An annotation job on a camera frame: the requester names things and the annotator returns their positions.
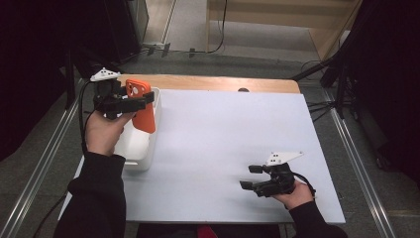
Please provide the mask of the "white table board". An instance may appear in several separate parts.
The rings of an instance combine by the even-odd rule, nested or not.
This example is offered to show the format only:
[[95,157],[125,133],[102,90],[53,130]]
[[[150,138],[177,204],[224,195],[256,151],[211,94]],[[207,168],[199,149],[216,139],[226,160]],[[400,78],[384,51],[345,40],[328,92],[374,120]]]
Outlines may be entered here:
[[295,93],[169,90],[151,167],[124,172],[127,218],[157,223],[284,223],[281,203],[241,188],[262,181],[251,165],[298,153],[291,169],[310,181],[329,223],[345,217],[305,99]]

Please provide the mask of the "black stand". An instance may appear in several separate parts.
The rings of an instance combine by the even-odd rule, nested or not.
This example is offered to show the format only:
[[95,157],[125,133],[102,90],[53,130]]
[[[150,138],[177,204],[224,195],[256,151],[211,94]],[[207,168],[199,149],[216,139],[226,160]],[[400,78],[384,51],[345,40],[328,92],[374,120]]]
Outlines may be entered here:
[[336,97],[333,101],[323,103],[328,111],[335,109],[341,119],[344,119],[343,108],[345,103],[345,91],[348,81],[348,67],[344,64],[340,52],[336,52],[330,58],[319,61],[317,64],[291,77],[291,80],[299,81],[317,71],[326,68],[325,73],[320,79],[323,88],[330,88],[335,82],[338,82]]
[[112,71],[121,72],[121,70],[113,63],[105,60],[88,48],[70,47],[66,50],[66,54],[64,56],[66,109],[68,109],[70,105],[75,101],[74,70],[77,69],[83,78],[89,78],[94,74],[95,67],[92,65],[94,62]]

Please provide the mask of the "black curtain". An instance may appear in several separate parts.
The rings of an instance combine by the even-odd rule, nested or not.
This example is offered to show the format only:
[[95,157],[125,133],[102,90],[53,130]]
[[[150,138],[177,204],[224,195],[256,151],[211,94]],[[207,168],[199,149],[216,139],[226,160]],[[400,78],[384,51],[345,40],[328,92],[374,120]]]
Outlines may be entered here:
[[348,40],[367,134],[420,186],[420,0],[363,0]]
[[0,0],[0,162],[17,151],[70,80],[93,73],[82,41],[98,0]]

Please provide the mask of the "light wooden shelf unit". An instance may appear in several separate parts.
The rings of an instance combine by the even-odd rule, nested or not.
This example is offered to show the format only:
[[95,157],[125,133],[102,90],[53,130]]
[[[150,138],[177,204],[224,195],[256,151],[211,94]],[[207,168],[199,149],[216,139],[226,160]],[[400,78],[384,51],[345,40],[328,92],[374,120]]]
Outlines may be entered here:
[[321,60],[333,54],[343,33],[350,30],[364,0],[206,0],[206,47],[210,22],[308,28]]

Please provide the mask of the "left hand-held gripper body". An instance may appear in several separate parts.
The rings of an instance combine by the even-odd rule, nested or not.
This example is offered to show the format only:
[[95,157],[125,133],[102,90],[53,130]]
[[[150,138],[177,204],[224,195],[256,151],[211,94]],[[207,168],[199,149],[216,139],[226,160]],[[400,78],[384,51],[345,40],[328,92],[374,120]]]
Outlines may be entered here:
[[120,75],[120,72],[103,67],[90,77],[94,85],[94,109],[110,120],[129,112],[124,88],[118,80]]

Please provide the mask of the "person's right hand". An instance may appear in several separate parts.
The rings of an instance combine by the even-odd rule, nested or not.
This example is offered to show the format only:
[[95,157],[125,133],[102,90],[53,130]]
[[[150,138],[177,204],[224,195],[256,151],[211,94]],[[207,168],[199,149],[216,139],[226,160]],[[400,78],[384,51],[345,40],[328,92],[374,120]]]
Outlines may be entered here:
[[275,194],[273,198],[289,210],[314,200],[309,186],[298,180],[294,183],[294,191],[291,194]]

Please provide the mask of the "white plastic bin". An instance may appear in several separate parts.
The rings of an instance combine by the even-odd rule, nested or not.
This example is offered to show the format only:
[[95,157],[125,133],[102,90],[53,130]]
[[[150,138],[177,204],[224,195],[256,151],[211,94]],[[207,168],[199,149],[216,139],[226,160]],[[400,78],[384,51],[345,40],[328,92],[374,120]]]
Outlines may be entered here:
[[143,172],[148,170],[153,162],[161,113],[161,103],[160,90],[153,87],[152,91],[155,93],[153,109],[156,130],[152,134],[138,130],[134,127],[133,121],[131,120],[125,125],[124,131],[115,147],[115,153],[126,158],[126,170]]

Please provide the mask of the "orange phone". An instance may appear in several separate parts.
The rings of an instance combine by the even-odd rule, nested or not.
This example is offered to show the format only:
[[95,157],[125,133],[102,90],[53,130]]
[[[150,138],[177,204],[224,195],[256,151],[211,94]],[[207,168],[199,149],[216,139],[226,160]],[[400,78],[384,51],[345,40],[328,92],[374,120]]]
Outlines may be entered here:
[[[126,91],[128,97],[140,97],[153,92],[148,82],[134,78],[126,80]],[[136,129],[152,134],[156,130],[153,104],[148,105],[144,110],[138,110],[132,121]]]

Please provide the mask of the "red cloth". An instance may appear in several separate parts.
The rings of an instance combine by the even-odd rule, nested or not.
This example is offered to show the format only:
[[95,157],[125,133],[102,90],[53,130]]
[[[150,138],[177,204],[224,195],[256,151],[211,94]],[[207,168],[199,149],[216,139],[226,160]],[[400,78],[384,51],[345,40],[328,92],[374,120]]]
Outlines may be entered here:
[[209,225],[198,225],[197,238],[218,238],[218,236]]

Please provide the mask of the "black equipment cabinet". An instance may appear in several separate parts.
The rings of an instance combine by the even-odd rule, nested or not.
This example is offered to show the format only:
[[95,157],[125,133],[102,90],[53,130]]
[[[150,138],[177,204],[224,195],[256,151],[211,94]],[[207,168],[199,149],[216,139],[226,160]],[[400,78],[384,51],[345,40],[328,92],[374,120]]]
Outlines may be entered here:
[[105,0],[116,49],[113,58],[122,62],[140,53],[149,22],[146,0]]

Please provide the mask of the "person's left hand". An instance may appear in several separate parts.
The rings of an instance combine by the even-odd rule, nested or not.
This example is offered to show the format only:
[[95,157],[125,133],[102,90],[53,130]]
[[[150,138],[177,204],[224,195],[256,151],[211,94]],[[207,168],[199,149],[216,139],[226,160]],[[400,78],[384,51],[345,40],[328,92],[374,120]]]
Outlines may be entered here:
[[123,113],[117,119],[109,120],[102,113],[94,111],[87,120],[85,129],[87,151],[103,156],[112,156],[125,125],[133,117],[134,113]]

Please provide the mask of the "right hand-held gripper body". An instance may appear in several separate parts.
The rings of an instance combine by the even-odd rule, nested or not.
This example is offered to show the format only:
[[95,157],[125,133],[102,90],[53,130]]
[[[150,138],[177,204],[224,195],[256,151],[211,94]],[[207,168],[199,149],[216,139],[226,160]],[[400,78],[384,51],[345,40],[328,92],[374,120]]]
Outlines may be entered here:
[[272,152],[262,165],[263,172],[270,176],[270,180],[256,183],[260,196],[292,193],[295,178],[288,163],[302,155],[302,152]]

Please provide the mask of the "metal floor rail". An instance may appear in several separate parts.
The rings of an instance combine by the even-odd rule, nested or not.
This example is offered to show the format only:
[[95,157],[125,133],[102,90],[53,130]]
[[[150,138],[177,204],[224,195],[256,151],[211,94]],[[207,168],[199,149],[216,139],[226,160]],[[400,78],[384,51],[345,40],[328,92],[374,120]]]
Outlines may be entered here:
[[376,189],[368,175],[368,171],[363,163],[362,157],[354,143],[352,135],[346,124],[346,120],[340,116],[339,106],[331,92],[323,90],[324,97],[333,103],[332,117],[341,140],[348,154],[350,163],[353,167],[359,185],[367,201],[367,207],[376,225],[381,238],[396,238],[396,233],[388,218],[387,212],[376,192]]
[[25,184],[22,192],[19,194],[13,209],[8,215],[5,225],[0,231],[0,238],[15,238],[24,219],[26,218],[31,205],[43,183],[47,172],[53,162],[56,151],[58,150],[65,133],[76,113],[78,101],[75,100],[60,115],[59,121],[54,127],[53,133],[49,136],[49,141],[37,160],[30,178]]

